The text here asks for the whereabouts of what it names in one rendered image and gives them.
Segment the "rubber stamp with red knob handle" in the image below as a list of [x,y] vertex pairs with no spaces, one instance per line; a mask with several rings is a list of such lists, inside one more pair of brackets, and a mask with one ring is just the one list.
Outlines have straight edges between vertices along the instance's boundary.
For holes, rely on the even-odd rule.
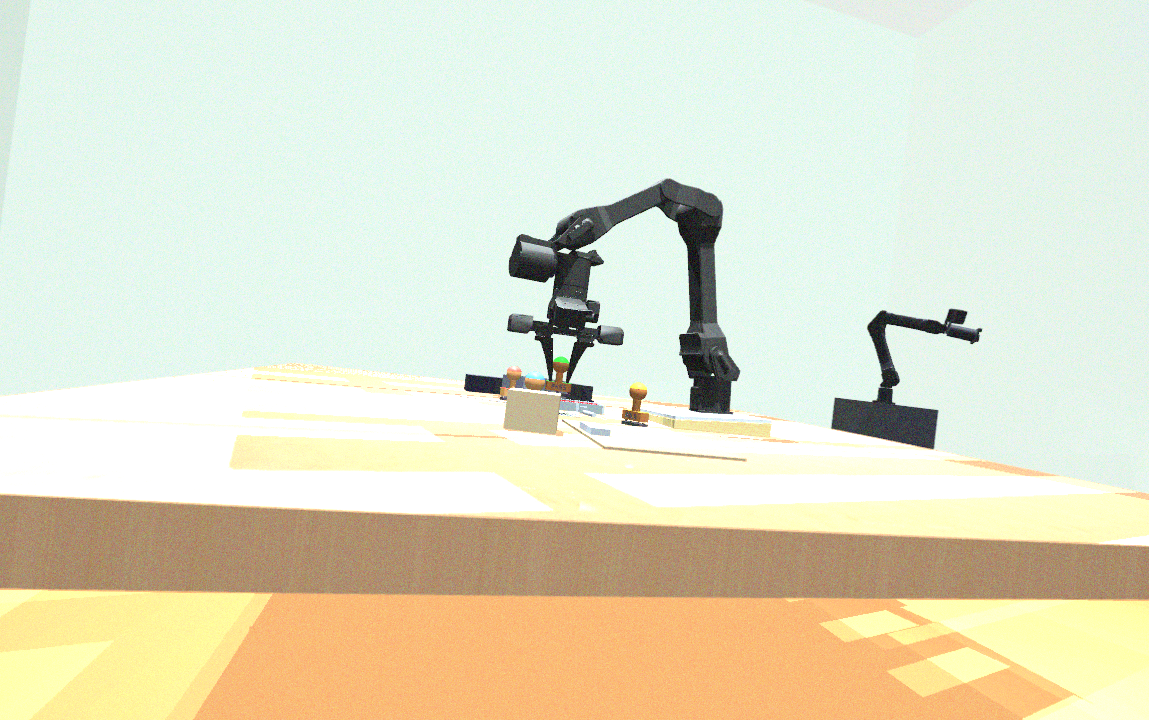
[[507,396],[507,389],[515,388],[516,387],[516,381],[519,381],[520,377],[522,377],[522,370],[520,370],[520,367],[518,367],[518,366],[507,367],[507,379],[510,379],[510,386],[509,386],[509,388],[502,388],[501,387],[500,395],[502,395],[502,396],[498,397],[498,398],[507,401],[507,397],[504,397],[504,396]]

